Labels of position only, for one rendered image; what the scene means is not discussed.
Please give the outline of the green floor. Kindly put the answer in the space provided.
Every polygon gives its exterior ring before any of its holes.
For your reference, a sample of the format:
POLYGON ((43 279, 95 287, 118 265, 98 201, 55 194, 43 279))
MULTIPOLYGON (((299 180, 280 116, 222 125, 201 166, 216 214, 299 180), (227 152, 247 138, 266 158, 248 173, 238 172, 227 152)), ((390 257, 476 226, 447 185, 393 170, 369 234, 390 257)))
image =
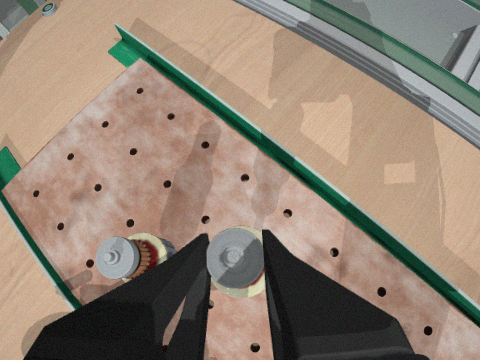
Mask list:
POLYGON ((39 6, 35 3, 34 0, 17 0, 23 8, 31 15, 39 6))

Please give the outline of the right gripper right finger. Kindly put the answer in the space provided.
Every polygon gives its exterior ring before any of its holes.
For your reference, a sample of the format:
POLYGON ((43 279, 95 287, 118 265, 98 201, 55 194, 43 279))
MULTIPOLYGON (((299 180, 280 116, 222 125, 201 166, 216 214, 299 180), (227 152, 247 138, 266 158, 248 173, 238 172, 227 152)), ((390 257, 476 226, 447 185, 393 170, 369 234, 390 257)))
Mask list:
POLYGON ((415 354, 395 317, 294 256, 270 230, 262 242, 274 360, 415 354))

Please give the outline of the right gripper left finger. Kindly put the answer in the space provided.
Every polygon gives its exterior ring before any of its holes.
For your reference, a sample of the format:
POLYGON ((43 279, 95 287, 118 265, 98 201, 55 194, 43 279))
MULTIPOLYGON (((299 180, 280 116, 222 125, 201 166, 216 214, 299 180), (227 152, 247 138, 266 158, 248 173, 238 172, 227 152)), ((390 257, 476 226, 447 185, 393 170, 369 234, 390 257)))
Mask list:
POLYGON ((44 326, 24 358, 204 360, 208 245, 202 233, 161 264, 44 326), (163 353, 164 332, 185 296, 163 353))

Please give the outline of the electric motor armature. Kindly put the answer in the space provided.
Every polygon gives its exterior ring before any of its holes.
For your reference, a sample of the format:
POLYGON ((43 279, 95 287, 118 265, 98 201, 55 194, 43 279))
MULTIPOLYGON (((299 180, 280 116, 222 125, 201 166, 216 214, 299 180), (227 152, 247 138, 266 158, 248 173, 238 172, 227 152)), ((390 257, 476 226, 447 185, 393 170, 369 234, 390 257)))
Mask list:
POLYGON ((213 285, 234 298, 252 297, 265 290, 262 245, 262 232, 253 227, 234 226, 218 233, 207 248, 213 285))
POLYGON ((150 233, 111 237, 99 246, 96 265, 103 276, 126 283, 177 253, 174 248, 171 242, 150 233))

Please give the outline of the green and grey conveyor belt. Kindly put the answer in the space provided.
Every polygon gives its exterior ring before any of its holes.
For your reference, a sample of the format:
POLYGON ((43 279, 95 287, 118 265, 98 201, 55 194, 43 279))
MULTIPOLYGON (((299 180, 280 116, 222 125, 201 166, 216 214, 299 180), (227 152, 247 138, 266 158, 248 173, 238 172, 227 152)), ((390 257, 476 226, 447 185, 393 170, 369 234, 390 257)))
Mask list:
POLYGON ((480 0, 233 1, 386 85, 480 150, 480 0))

